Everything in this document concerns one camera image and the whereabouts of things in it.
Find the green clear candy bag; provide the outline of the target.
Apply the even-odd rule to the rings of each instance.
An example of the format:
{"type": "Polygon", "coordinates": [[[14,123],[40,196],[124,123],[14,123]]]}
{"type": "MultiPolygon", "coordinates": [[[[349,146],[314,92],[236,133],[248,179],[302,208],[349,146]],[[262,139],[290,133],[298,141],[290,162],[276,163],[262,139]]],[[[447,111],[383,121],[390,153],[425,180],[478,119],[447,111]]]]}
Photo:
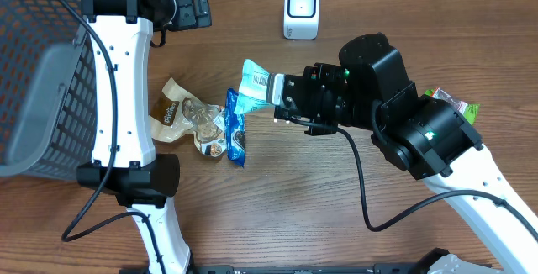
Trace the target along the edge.
{"type": "Polygon", "coordinates": [[[429,89],[425,92],[425,94],[432,98],[448,102],[453,108],[457,109],[458,112],[465,117],[470,125],[474,125],[480,109],[479,103],[467,103],[459,98],[453,97],[440,87],[429,89]]]}

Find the blue Oreo cookie pack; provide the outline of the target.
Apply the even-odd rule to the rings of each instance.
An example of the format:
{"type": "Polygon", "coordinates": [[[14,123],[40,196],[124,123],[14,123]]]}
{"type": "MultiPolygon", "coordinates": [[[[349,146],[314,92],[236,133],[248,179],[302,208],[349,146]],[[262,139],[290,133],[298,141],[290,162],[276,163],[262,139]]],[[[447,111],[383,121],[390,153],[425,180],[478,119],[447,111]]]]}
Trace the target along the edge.
{"type": "Polygon", "coordinates": [[[235,114],[239,94],[229,88],[226,95],[224,127],[228,159],[237,166],[245,165],[245,115],[235,114]]]}

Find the teal white snack packet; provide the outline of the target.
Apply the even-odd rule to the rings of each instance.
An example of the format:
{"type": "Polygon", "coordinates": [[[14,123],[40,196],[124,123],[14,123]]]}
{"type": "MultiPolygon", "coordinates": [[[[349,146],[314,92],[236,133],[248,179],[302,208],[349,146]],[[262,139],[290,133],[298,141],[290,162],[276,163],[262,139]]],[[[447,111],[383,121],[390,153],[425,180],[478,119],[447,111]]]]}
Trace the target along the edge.
{"type": "Polygon", "coordinates": [[[270,73],[250,59],[244,61],[235,114],[247,114],[270,107],[266,100],[270,73]]]}

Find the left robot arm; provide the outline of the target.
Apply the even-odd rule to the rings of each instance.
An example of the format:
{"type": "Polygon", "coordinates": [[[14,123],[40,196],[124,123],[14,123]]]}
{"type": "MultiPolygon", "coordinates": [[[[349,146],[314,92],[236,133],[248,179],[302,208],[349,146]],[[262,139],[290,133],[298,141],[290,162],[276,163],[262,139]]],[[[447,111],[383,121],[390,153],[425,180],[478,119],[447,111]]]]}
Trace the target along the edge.
{"type": "Polygon", "coordinates": [[[144,243],[148,273],[194,273],[175,209],[180,163],[150,135],[148,59],[154,33],[211,24],[208,0],[80,0],[92,37],[97,127],[91,160],[76,179],[124,207],[144,243]]]}

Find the beige Pantree snack bag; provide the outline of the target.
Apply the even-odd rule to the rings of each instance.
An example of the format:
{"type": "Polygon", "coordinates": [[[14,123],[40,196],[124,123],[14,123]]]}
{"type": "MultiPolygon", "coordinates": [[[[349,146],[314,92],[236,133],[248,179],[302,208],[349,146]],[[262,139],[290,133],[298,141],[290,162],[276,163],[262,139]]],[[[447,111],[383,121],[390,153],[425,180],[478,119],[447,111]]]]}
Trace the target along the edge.
{"type": "Polygon", "coordinates": [[[185,135],[205,156],[220,157],[227,150],[225,108],[206,104],[170,78],[150,111],[151,137],[172,143],[185,135]]]}

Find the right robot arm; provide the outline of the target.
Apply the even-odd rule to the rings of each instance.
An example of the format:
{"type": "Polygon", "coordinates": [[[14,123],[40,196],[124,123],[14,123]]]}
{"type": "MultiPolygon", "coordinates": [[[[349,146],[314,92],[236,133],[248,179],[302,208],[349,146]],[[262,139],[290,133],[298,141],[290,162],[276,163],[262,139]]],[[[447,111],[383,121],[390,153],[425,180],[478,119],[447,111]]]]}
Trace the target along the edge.
{"type": "Polygon", "coordinates": [[[345,44],[339,64],[283,78],[275,117],[307,134],[368,129],[385,159],[447,202],[507,273],[537,270],[537,217],[499,170],[481,135],[445,100],[418,94],[381,33],[345,44]]]}

